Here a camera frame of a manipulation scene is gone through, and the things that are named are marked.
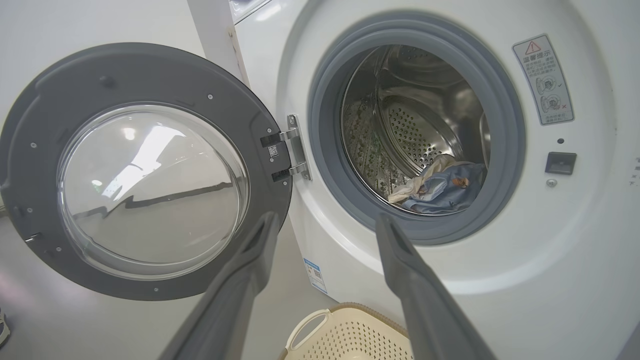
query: clothes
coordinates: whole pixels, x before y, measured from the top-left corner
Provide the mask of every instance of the clothes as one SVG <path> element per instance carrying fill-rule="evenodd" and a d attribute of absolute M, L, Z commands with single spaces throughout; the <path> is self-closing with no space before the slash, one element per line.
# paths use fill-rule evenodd
<path fill-rule="evenodd" d="M 452 165 L 424 180 L 402 207 L 421 214 L 444 214 L 468 208 L 482 188 L 484 165 Z"/>
<path fill-rule="evenodd" d="M 420 175 L 407 181 L 406 184 L 397 186 L 394 189 L 394 192 L 387 197 L 387 200 L 389 200 L 389 202 L 391 203 L 394 203 L 408 199 L 411 194 L 418 192 L 418 189 L 420 188 L 420 186 L 422 186 L 425 179 L 431 177 L 435 172 L 441 172 L 455 163 L 456 158 L 454 158 L 453 156 L 449 154 L 438 154 L 436 158 L 433 159 L 433 164 L 426 167 L 420 173 Z"/>

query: barcode sticker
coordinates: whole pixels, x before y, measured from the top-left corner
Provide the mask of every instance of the barcode sticker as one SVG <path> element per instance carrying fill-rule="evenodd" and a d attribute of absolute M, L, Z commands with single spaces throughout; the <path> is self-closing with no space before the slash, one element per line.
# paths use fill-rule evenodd
<path fill-rule="evenodd" d="M 311 285 L 315 286 L 321 292 L 329 295 L 326 292 L 326 286 L 324 285 L 324 279 L 322 277 L 322 272 L 320 271 L 320 266 L 317 266 L 307 259 L 304 260 L 305 266 L 307 268 L 307 275 L 309 275 L 309 281 L 311 281 Z"/>

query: laundry basket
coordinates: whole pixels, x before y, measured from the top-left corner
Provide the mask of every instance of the laundry basket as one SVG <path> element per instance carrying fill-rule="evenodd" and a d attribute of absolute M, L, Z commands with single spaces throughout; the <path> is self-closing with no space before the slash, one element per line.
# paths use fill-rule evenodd
<path fill-rule="evenodd" d="M 324 320 L 295 345 L 294 340 L 313 319 Z M 400 325 L 366 306 L 343 303 L 318 310 L 291 332 L 279 360 L 411 360 L 407 332 Z"/>

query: door hinge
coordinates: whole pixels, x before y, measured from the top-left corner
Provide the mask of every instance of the door hinge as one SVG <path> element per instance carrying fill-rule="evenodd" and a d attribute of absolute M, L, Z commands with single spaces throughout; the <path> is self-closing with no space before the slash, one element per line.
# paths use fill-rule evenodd
<path fill-rule="evenodd" d="M 295 165 L 288 169 L 289 175 L 293 176 L 300 174 L 305 180 L 311 180 L 311 173 L 309 172 L 307 157 L 305 156 L 305 148 L 302 144 L 302 137 L 300 137 L 298 116 L 288 115 L 287 126 L 289 128 L 287 131 L 282 131 L 281 133 L 261 138 L 260 142 L 262 143 L 262 147 L 273 146 L 279 142 L 288 140 L 291 145 L 291 152 L 293 153 L 293 157 L 296 162 Z"/>

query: open door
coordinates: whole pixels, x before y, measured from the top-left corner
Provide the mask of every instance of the open door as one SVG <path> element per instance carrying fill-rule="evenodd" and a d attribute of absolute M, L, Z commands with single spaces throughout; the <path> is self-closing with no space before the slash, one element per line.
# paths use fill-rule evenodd
<path fill-rule="evenodd" d="M 282 225 L 304 170 L 284 142 L 295 127 L 281 133 L 242 82 L 194 54 L 92 47 L 16 100 L 1 193 L 29 248 L 71 281 L 125 299 L 188 297 L 263 214 Z"/>

